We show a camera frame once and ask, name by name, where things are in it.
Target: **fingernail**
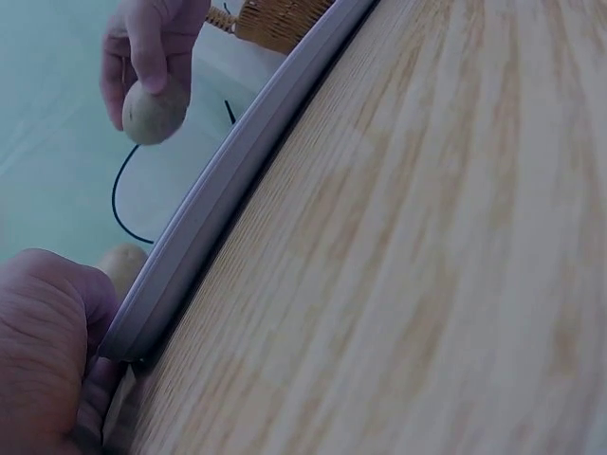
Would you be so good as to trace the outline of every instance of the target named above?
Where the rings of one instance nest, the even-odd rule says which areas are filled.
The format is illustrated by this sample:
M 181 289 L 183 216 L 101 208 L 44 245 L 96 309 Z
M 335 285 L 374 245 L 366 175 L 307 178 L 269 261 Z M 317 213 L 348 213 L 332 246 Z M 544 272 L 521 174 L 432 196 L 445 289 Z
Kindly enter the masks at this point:
M 141 80 L 141 84 L 143 85 L 143 88 L 146 91 L 148 91 L 149 93 L 152 93 L 154 95 L 156 93 L 160 93 L 162 91 L 165 83 L 166 83 L 166 77 L 158 76 L 158 75 L 148 76 Z

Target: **finger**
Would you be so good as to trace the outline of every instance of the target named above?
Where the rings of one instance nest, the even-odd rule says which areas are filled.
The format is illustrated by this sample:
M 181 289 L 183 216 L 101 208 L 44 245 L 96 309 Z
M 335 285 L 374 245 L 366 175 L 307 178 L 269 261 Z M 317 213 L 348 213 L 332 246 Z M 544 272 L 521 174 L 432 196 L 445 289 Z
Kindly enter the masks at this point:
M 162 46 L 162 17 L 149 2 L 134 2 L 126 11 L 125 26 L 131 44 L 131 63 L 143 88 L 156 94 L 167 81 L 167 62 Z
M 181 83 L 189 98 L 192 93 L 192 53 L 169 56 L 167 65 L 169 72 Z
M 103 421 L 125 368 L 125 364 L 98 358 L 83 381 L 75 435 L 88 435 L 94 446 L 101 446 Z
M 101 54 L 101 96 L 108 117 L 119 131 L 122 131 L 122 105 L 125 96 L 122 80 L 124 69 L 121 57 L 103 51 Z
M 118 312 L 119 302 L 114 285 L 100 270 L 69 261 L 55 253 L 42 249 L 28 249 L 4 263 L 0 282 L 41 283 L 28 286 L 26 297 L 42 299 L 54 311 L 78 314 L 70 321 L 70 330 L 81 331 L 86 324 L 87 354 L 92 355 L 105 336 L 110 323 Z

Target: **table top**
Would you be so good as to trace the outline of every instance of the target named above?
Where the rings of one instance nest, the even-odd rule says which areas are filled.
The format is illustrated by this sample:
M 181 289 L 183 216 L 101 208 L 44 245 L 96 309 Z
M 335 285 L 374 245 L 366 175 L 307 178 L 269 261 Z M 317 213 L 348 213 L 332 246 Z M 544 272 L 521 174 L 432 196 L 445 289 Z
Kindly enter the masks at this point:
M 607 7 L 382 0 L 147 378 L 133 453 L 607 450 Z

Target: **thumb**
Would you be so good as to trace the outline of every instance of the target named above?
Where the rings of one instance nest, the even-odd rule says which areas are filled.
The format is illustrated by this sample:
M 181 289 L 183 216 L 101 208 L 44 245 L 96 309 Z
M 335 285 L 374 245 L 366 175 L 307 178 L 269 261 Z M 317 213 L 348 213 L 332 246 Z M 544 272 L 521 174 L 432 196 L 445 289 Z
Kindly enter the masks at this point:
M 132 2 L 125 15 L 131 45 L 131 64 L 143 88 L 162 91 L 167 81 L 167 60 L 162 46 L 162 17 L 149 1 Z

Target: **hand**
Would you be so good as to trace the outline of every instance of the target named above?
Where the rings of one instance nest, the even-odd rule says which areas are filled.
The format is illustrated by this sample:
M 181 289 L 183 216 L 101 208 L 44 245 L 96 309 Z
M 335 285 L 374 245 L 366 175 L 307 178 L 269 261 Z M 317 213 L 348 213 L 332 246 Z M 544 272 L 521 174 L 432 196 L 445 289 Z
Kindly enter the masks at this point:
M 107 276 L 53 253 L 0 265 L 0 453 L 101 447 L 120 371 L 95 352 L 118 306 Z
M 124 97 L 137 79 L 157 94 L 170 72 L 190 93 L 192 49 L 210 7 L 211 0 L 122 0 L 103 38 L 100 83 L 118 130 Z

